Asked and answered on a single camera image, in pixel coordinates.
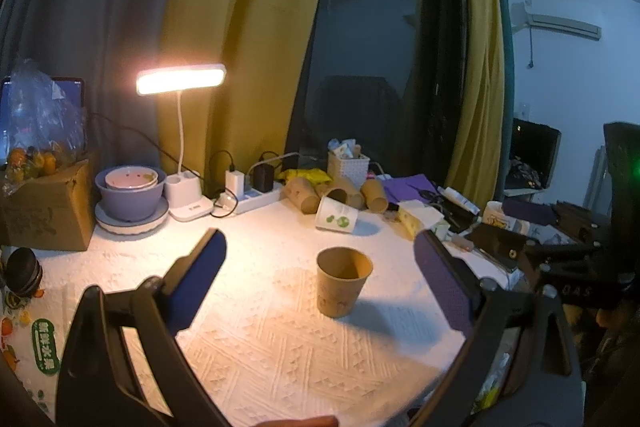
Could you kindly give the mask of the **cartoon printed brown paper cup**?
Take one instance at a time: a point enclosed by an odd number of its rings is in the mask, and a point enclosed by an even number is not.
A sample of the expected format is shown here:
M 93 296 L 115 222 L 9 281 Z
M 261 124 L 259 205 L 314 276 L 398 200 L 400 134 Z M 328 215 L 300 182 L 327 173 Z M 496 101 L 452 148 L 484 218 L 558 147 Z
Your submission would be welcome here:
M 317 256 L 317 308 L 339 319 L 352 311 L 373 272 L 371 259 L 350 247 L 331 247 Z

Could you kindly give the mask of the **white cartoon mug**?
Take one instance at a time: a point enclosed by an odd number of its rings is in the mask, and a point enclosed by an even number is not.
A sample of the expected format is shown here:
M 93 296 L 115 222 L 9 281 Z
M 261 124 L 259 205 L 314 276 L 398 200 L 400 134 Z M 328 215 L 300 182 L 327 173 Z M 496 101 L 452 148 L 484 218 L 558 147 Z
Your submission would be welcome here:
M 516 219 L 506 215 L 502 209 L 501 202 L 491 200 L 485 206 L 482 222 L 485 225 L 492 225 L 506 231 L 527 235 L 530 223 L 521 219 Z

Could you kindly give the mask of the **black scissors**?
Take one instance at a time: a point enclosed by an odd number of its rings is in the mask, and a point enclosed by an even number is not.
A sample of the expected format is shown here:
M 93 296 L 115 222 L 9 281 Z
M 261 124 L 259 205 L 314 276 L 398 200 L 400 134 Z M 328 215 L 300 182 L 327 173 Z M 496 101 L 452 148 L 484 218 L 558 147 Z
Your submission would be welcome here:
M 425 188 L 418 188 L 416 190 L 419 196 L 425 200 L 427 205 L 437 206 L 442 203 L 442 195 L 438 192 L 428 191 Z

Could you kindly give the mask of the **yellow tissue pack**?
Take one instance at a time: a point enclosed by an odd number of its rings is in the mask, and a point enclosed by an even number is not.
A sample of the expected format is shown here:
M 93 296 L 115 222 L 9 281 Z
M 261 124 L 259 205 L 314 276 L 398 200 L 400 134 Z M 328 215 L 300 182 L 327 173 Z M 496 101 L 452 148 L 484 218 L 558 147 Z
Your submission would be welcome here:
M 450 228 L 439 210 L 417 199 L 400 202 L 397 219 L 413 241 L 425 230 L 432 231 L 440 241 L 444 241 Z

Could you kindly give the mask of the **purple cloth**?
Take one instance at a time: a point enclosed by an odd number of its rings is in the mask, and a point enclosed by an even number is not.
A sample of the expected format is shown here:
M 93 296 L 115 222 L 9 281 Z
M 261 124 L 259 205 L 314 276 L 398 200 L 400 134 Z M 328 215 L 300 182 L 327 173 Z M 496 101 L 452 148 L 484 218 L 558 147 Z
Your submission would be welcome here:
M 416 191 L 418 188 L 438 192 L 437 187 L 422 173 L 414 176 L 404 176 L 403 178 L 386 179 L 382 181 L 382 184 L 387 198 L 395 204 L 413 199 L 420 199 L 425 202 Z

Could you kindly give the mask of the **white plate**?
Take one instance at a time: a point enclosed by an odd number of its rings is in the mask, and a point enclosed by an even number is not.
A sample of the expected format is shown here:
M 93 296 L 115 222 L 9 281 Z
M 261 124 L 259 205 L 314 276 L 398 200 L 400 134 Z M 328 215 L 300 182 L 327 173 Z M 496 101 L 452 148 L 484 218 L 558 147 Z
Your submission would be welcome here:
M 169 206 L 165 197 L 162 197 L 151 216 L 138 221 L 124 221 L 107 214 L 102 202 L 94 207 L 96 222 L 105 231 L 115 235 L 134 236 L 149 233 L 159 228 L 169 215 Z

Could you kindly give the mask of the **white plastic basket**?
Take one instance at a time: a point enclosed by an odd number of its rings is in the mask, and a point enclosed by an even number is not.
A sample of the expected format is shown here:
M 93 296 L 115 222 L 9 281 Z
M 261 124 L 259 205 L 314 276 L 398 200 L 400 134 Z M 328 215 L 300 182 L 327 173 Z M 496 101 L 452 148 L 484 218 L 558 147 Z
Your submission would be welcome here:
M 357 158 L 339 158 L 328 153 L 328 175 L 332 179 L 347 179 L 356 188 L 367 181 L 370 158 L 361 154 Z

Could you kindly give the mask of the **purple bowl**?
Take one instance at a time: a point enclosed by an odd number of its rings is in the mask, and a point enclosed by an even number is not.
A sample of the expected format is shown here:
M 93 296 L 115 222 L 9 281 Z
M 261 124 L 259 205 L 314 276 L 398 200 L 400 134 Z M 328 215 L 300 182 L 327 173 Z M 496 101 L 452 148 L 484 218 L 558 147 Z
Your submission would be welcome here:
M 138 221 L 151 216 L 163 197 L 166 173 L 158 168 L 149 167 L 158 173 L 156 185 L 139 191 L 117 191 L 105 184 L 105 175 L 114 168 L 117 167 L 105 169 L 94 178 L 107 214 L 124 221 Z

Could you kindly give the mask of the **yellow snack bag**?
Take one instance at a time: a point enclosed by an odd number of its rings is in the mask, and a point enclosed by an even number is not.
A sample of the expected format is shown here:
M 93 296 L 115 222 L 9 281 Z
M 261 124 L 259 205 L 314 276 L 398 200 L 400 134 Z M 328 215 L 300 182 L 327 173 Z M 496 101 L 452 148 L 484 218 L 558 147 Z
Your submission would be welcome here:
M 287 184 L 288 181 L 291 181 L 295 178 L 306 179 L 311 185 L 330 183 L 332 181 L 332 178 L 320 168 L 286 169 L 282 171 L 278 176 L 278 180 L 283 182 L 284 184 Z

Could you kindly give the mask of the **pink inner bowl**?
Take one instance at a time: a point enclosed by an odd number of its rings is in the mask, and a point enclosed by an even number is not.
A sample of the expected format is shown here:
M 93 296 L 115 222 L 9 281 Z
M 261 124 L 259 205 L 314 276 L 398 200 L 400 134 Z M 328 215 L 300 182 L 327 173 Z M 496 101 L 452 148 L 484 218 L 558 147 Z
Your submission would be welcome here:
M 122 166 L 105 175 L 105 184 L 112 190 L 139 191 L 157 184 L 158 173 L 149 167 Z

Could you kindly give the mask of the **white desk lamp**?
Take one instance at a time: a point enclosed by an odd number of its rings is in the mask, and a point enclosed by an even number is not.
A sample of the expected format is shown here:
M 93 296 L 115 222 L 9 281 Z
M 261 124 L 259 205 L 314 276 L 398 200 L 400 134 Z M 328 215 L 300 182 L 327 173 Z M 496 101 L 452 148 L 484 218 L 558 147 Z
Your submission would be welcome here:
M 214 204 L 201 189 L 198 176 L 183 165 L 184 118 L 182 95 L 184 91 L 216 88 L 224 82 L 226 66 L 222 64 L 192 64 L 145 69 L 136 79 L 137 95 L 149 96 L 174 92 L 179 133 L 177 172 L 165 180 L 165 198 L 168 210 L 176 221 L 190 222 L 210 215 Z

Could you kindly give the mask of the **white power strip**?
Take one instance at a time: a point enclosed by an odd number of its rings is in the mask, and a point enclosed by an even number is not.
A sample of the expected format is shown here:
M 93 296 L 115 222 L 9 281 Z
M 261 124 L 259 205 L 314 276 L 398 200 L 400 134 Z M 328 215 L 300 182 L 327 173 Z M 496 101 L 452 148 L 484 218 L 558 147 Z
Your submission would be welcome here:
M 262 193 L 250 188 L 240 199 L 230 190 L 224 190 L 214 202 L 214 215 L 223 218 L 266 207 L 283 198 L 282 190 L 283 185 L 276 182 L 270 192 Z

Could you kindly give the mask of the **white charger plug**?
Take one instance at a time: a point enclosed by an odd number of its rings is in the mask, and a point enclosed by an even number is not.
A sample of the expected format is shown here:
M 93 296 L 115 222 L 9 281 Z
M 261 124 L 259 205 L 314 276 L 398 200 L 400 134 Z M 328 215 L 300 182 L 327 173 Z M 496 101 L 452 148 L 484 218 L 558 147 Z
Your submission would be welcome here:
M 224 187 L 237 200 L 242 200 L 245 192 L 245 173 L 231 165 L 224 173 Z

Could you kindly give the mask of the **plastic bag of oranges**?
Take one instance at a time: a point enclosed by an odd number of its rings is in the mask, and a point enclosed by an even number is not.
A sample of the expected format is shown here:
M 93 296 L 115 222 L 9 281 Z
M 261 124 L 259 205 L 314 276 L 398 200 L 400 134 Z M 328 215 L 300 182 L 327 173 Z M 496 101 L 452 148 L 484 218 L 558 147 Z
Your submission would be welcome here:
M 85 152 L 85 113 L 36 63 L 18 61 L 10 76 L 9 150 L 2 193 L 53 176 Z

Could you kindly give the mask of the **yellow curtain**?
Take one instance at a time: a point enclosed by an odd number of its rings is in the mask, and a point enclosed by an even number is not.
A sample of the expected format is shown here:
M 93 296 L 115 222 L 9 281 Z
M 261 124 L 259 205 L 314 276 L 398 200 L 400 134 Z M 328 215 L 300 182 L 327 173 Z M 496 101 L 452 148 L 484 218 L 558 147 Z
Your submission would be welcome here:
M 224 152 L 246 170 L 264 150 L 284 149 L 318 1 L 167 0 L 162 65 L 227 69 L 221 86 L 182 95 L 184 161 L 206 192 L 224 183 Z M 156 104 L 160 146 L 176 153 L 176 96 Z

